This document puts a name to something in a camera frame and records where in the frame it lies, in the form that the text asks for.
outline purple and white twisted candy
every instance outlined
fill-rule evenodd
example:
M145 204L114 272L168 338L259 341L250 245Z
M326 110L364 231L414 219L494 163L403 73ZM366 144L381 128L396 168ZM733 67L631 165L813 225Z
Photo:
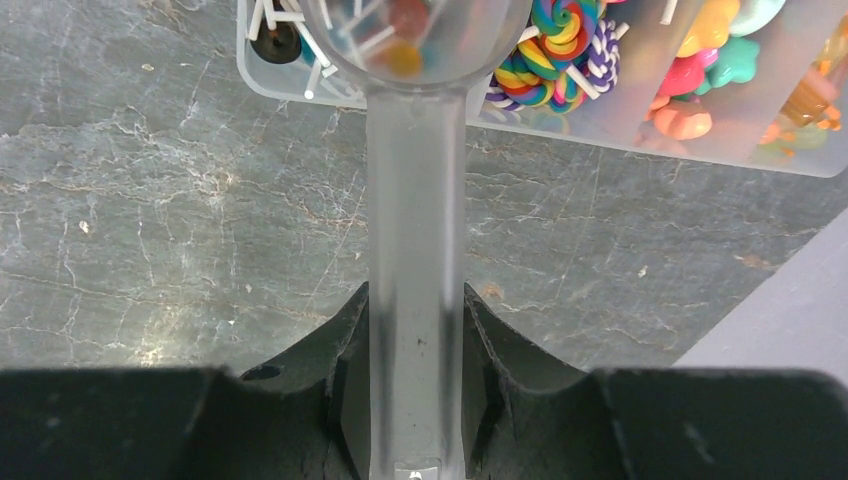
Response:
M595 86L598 93L607 93L618 83L621 70L621 53L618 49L618 35L615 21L601 19L595 29L595 36L586 49L589 60L586 62L586 79Z
M524 108L524 105L509 98L509 96L501 90L501 86L497 79L495 79L494 75L492 75L492 79L489 80L489 88L486 89L486 100L495 107L509 112L517 112Z

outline white lollipop stick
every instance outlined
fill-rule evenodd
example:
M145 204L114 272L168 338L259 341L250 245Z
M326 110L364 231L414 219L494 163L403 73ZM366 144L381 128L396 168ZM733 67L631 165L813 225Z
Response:
M388 26L382 32L374 35L368 40L362 42L362 45L359 46L359 54L367 55L368 52L379 46L381 43L386 41L389 37L395 34L395 27Z
M300 9L300 4L297 3L297 0L280 0L280 5L282 5L284 9L293 12L297 12ZM330 63L330 59L327 58L327 55L324 54L323 50L321 50L321 47L319 47L318 44L315 43L315 38L313 38L312 34L309 33L309 29L306 28L306 24L303 22L292 23L294 23L294 28L297 29L297 33L300 34L300 37L303 38L303 41L306 42L306 44L309 45L309 48L312 49L312 53L315 54L315 59L321 62L321 66L323 66L324 68L330 68L331 66L333 66L333 64Z
M421 47L424 40L427 40L427 36L430 35L430 30L432 30L436 25L436 20L438 20L442 15L442 10L445 9L445 5L448 3L450 3L450 0L441 0L435 7L433 7L432 10L430 10L430 17L427 19L427 25L424 27L424 32L421 33L421 36L418 37L418 41L415 42L416 47Z
M321 73L321 62L315 60L312 62L312 71L309 73L309 80L306 82L306 91L303 96L307 100L315 98L315 87L318 86L318 75Z
M613 33L613 35L615 35L615 38L620 39L621 37L624 36L625 33L627 33L628 30L630 30L630 25L622 22L622 24L619 25L618 28L615 29L615 32Z
M595 86L592 85L589 80L586 80L586 77L577 69L574 65L569 65L568 68L565 69L565 73L574 80L574 83L577 84L580 88L586 92L586 95L589 95L589 98L592 100L597 100L598 97L601 96L597 90L595 90Z
M333 29L333 19L330 18L330 10L327 8L327 0L318 0L318 6L321 7L321 16L324 17L324 26L327 30Z
M260 0L253 4L253 17L250 19L250 28L247 30L248 40L255 42L259 38L259 29L262 27L262 12L265 7Z
M312 38L312 34L309 33L309 30L306 28L306 25L302 22L294 22L294 28L297 29L297 32L300 33L300 36L303 38L303 41L309 45L309 48L312 49L312 53L315 54L315 59L321 62L321 66L324 68L330 68L333 66L330 63L330 59L327 58L327 55L321 50L321 47L315 43L315 39Z
M347 35L348 33L350 33L351 30L356 28L357 25L362 23L362 20L364 20L369 15L374 13L382 5L383 5L383 0L371 0L371 3L369 3L367 7L362 9L362 11L359 13L358 17L353 17L353 19L351 21L349 21L349 22L345 23L344 25L342 25L341 27L339 27L339 33L341 33L343 35Z
M297 12L274 12L274 20L277 22L304 22L302 13Z
M518 37L518 43L521 43L525 40L530 40L533 37L538 37L539 33L541 33L539 31L539 27L537 27L536 25L531 25L531 26L525 28L524 32L521 34L521 36Z
M274 1L262 0L262 5L265 6L265 21L268 23L268 30L276 30L277 22L274 20Z
M660 18L660 25L671 25L674 19L674 11L677 9L677 0L666 0L663 16Z

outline yellow charm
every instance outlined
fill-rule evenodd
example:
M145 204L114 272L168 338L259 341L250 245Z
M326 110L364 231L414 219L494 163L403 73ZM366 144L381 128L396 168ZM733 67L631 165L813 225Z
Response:
M691 57L701 50L719 48L730 36L730 22L739 13L739 0L707 0L686 34L678 57Z

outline clear plastic tube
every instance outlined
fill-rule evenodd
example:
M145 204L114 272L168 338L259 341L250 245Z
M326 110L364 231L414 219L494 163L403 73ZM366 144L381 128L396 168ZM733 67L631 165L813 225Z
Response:
M374 479L465 478L466 95L367 93Z

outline rainbow swirl lollipop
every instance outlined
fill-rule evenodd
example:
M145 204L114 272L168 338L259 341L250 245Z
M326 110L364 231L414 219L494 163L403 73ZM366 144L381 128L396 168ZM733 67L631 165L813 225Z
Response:
M495 79L509 98L530 107L544 105L554 93L553 82L536 76L515 52L495 70Z
M586 100L586 92L571 77L563 73L554 82L554 93L548 106L556 113L568 113Z
M542 34L539 47L557 71L565 70L589 46L598 13L597 0L533 0L530 18Z

